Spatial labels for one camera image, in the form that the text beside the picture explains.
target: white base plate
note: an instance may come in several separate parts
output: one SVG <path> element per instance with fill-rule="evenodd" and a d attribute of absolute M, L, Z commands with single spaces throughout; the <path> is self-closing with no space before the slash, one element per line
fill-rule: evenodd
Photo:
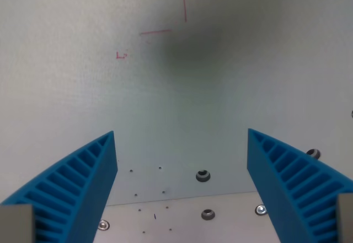
<path fill-rule="evenodd" d="M 259 204 L 252 192 L 108 206 L 102 219 L 110 228 L 98 230 L 94 243 L 279 243 L 269 216 L 255 214 Z M 216 217 L 203 220 L 205 209 Z"/>
<path fill-rule="evenodd" d="M 255 191 L 248 128 L 353 177 L 352 7 L 0 0 L 0 201 L 110 130 L 109 205 Z"/>

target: screw head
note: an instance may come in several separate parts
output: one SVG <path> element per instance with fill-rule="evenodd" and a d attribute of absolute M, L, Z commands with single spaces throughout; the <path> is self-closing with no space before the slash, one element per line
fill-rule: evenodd
<path fill-rule="evenodd" d="M 260 204 L 259 206 L 256 206 L 255 213 L 257 215 L 266 215 L 267 214 L 267 209 L 266 209 L 266 207 L 263 204 Z"/>
<path fill-rule="evenodd" d="M 105 231 L 105 230 L 108 230 L 109 228 L 110 228 L 110 224 L 109 224 L 108 221 L 106 221 L 106 220 L 101 220 L 101 221 L 99 222 L 99 225 L 98 225 L 98 229 L 99 229 L 99 230 Z"/>

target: white surface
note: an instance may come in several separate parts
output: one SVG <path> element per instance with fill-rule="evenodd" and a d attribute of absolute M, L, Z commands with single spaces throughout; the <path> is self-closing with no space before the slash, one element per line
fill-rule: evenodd
<path fill-rule="evenodd" d="M 186 6 L 0 0 L 0 200 L 109 130 L 108 204 L 254 191 L 249 127 L 353 177 L 353 0 Z"/>
<path fill-rule="evenodd" d="M 94 243 L 279 243 L 269 216 L 255 214 L 259 204 L 252 192 L 108 206 L 102 219 L 110 229 L 98 230 Z M 201 219 L 205 209 L 216 217 Z"/>

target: hole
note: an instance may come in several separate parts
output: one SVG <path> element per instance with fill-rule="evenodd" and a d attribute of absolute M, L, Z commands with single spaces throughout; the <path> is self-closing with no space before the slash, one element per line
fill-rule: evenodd
<path fill-rule="evenodd" d="M 337 196 L 333 196 L 333 197 L 329 198 L 328 200 L 326 200 L 325 202 L 322 202 L 322 203 L 312 207 L 311 209 L 307 210 L 304 213 L 304 217 L 305 218 L 311 217 L 312 215 L 315 215 L 317 213 L 320 213 L 323 210 L 326 210 L 330 207 L 335 206 L 336 199 L 337 199 Z"/>
<path fill-rule="evenodd" d="M 337 229 L 336 219 L 332 219 L 332 220 L 328 221 L 324 227 L 317 229 L 317 230 L 314 230 L 314 235 L 319 236 L 319 235 L 322 235 L 322 234 L 325 234 L 325 233 L 328 233 L 331 231 L 335 231 L 336 229 Z"/>
<path fill-rule="evenodd" d="M 274 142 L 269 141 L 269 140 L 266 140 L 266 141 L 264 142 L 264 144 L 263 144 L 264 151 L 265 151 L 265 152 L 270 151 L 270 149 L 273 148 L 274 145 L 275 145 Z"/>
<path fill-rule="evenodd" d="M 34 208 L 35 215 L 37 215 L 39 217 L 49 219 L 49 220 L 52 220 L 54 222 L 57 222 L 57 223 L 63 224 L 63 225 L 65 225 L 67 223 L 67 221 L 65 219 L 58 217 L 57 215 L 52 214 L 48 211 L 45 211 L 37 206 L 34 206 L 33 208 Z"/>
<path fill-rule="evenodd" d="M 86 163 L 86 165 L 88 165 L 90 168 L 94 166 L 95 158 L 92 157 L 86 150 L 82 151 L 77 156 L 80 158 L 80 160 Z"/>
<path fill-rule="evenodd" d="M 282 174 L 282 180 L 287 181 L 289 180 L 294 174 L 302 170 L 304 167 L 306 167 L 309 164 L 306 160 L 303 159 L 298 159 L 295 163 L 293 163 L 291 166 L 286 169 L 283 174 Z"/>
<path fill-rule="evenodd" d="M 294 154 L 292 152 L 286 153 L 280 160 L 277 161 L 277 163 L 275 165 L 277 172 L 281 172 L 282 170 L 284 170 L 296 158 L 297 158 L 296 154 Z"/>
<path fill-rule="evenodd" d="M 310 149 L 308 152 L 307 152 L 308 155 L 310 155 L 312 158 L 315 158 L 315 159 L 319 159 L 321 157 L 321 152 L 320 150 L 316 149 L 316 148 L 313 148 L 313 149 Z"/>
<path fill-rule="evenodd" d="M 71 211 L 69 209 L 67 209 L 66 207 L 64 207 L 58 203 L 55 203 L 52 200 L 49 200 L 49 199 L 45 198 L 44 196 L 39 195 L 36 192 L 29 192 L 25 195 L 25 197 L 27 199 L 30 199 L 30 200 L 36 202 L 36 203 L 42 204 L 43 206 L 47 206 L 53 210 L 56 210 L 60 213 L 67 214 L 67 215 L 71 214 Z"/>
<path fill-rule="evenodd" d="M 196 174 L 196 179 L 200 182 L 206 182 L 211 178 L 211 174 L 207 170 L 200 170 Z"/>
<path fill-rule="evenodd" d="M 64 176 L 69 181 L 72 181 L 73 183 L 75 183 L 77 186 L 79 186 L 81 188 L 84 186 L 83 178 L 80 177 L 80 175 L 76 174 L 73 170 L 69 169 L 68 167 L 61 166 L 57 170 L 57 172 L 60 173 L 62 176 Z"/>
<path fill-rule="evenodd" d="M 259 133 L 254 132 L 254 136 L 259 142 L 262 142 L 262 140 L 264 140 L 264 137 Z"/>
<path fill-rule="evenodd" d="M 92 145 L 88 148 L 88 150 L 89 150 L 93 155 L 95 155 L 96 157 L 99 156 L 100 147 L 98 146 L 97 143 L 92 144 Z"/>
<path fill-rule="evenodd" d="M 89 176 L 89 169 L 76 158 L 71 159 L 67 164 L 83 177 L 87 178 Z"/>
<path fill-rule="evenodd" d="M 326 237 L 325 239 L 321 239 L 318 241 L 318 243 L 331 243 L 331 242 L 337 242 L 337 233 L 334 233 L 334 235 L 330 235 L 329 237 Z"/>
<path fill-rule="evenodd" d="M 307 199 L 305 199 L 303 202 L 301 202 L 298 206 L 299 208 L 303 208 L 305 206 L 308 206 L 312 204 L 313 202 L 341 189 L 343 187 L 342 184 L 339 182 L 332 182 L 329 185 L 321 188 L 319 191 L 315 192 L 313 195 L 309 196 Z"/>
<path fill-rule="evenodd" d="M 72 193 L 73 195 L 79 196 L 79 189 L 74 187 L 70 182 L 66 181 L 64 178 L 60 177 L 60 175 L 53 173 L 48 177 L 48 180 L 56 184 L 57 186 L 60 186 L 64 190 Z"/>
<path fill-rule="evenodd" d="M 331 206 L 330 208 L 326 209 L 326 213 L 320 215 L 314 220 L 311 220 L 309 222 L 309 226 L 319 225 L 323 222 L 326 222 L 328 220 L 335 219 L 335 218 L 336 218 L 336 206 Z"/>
<path fill-rule="evenodd" d="M 314 175 L 318 171 L 319 171 L 318 168 L 316 168 L 314 166 L 309 166 L 308 168 L 304 169 L 302 172 L 300 172 L 298 174 L 298 176 L 296 176 L 293 180 L 291 180 L 288 183 L 288 185 L 287 185 L 288 190 L 294 189 L 295 187 L 297 187 L 299 184 L 301 184 L 306 179 L 310 178 L 312 175 Z"/>
<path fill-rule="evenodd" d="M 50 237 L 47 235 L 41 235 L 38 233 L 36 233 L 35 239 L 37 239 L 38 241 L 43 241 L 43 242 L 51 242 L 51 243 L 58 243 L 59 242 L 59 239 L 56 239 L 54 237 Z"/>
<path fill-rule="evenodd" d="M 274 163 L 283 153 L 287 151 L 284 147 L 278 145 L 274 150 L 271 151 L 269 158 Z"/>
<path fill-rule="evenodd" d="M 53 188 L 52 186 L 41 182 L 39 183 L 36 188 L 42 192 L 47 193 L 48 195 L 54 196 L 55 198 L 62 200 L 63 202 L 66 202 L 72 206 L 75 205 L 75 200 L 72 199 L 71 197 L 67 196 L 66 194 L 58 191 L 57 189 Z"/>
<path fill-rule="evenodd" d="M 331 177 L 328 174 L 319 174 L 316 176 L 314 179 L 310 180 L 309 183 L 305 184 L 303 187 L 301 187 L 298 191 L 296 191 L 293 194 L 294 199 L 298 199 L 301 196 L 305 195 L 309 191 L 315 189 L 317 186 L 323 184 L 324 182 L 327 182 Z"/>
<path fill-rule="evenodd" d="M 59 233 L 59 234 L 62 233 L 62 229 L 57 228 L 57 227 L 52 226 L 52 225 L 48 225 L 48 223 L 42 222 L 42 221 L 39 221 L 39 220 L 35 221 L 35 228 L 36 229 L 50 231 L 50 232 L 53 232 L 53 233 Z"/>
<path fill-rule="evenodd" d="M 104 146 L 107 139 L 108 139 L 108 136 L 105 136 L 105 137 L 101 138 L 100 140 L 98 140 L 98 143 L 101 144 L 101 146 Z"/>

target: red marking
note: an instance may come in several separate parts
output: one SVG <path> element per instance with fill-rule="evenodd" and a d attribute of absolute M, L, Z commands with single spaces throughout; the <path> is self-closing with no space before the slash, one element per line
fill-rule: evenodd
<path fill-rule="evenodd" d="M 186 3 L 185 3 L 185 0 L 184 0 L 184 15 L 185 15 L 185 22 L 188 21 L 188 17 L 186 16 Z"/>
<path fill-rule="evenodd" d="M 123 57 L 119 57 L 119 52 L 116 52 L 116 59 L 117 59 L 117 60 L 124 60 L 125 57 L 127 57 L 127 54 L 124 54 Z"/>
<path fill-rule="evenodd" d="M 171 32 L 172 30 L 167 29 L 167 30 L 161 30 L 161 31 L 152 31 L 152 32 L 142 32 L 140 35 L 149 35 L 149 34 L 160 34 L 164 32 Z"/>

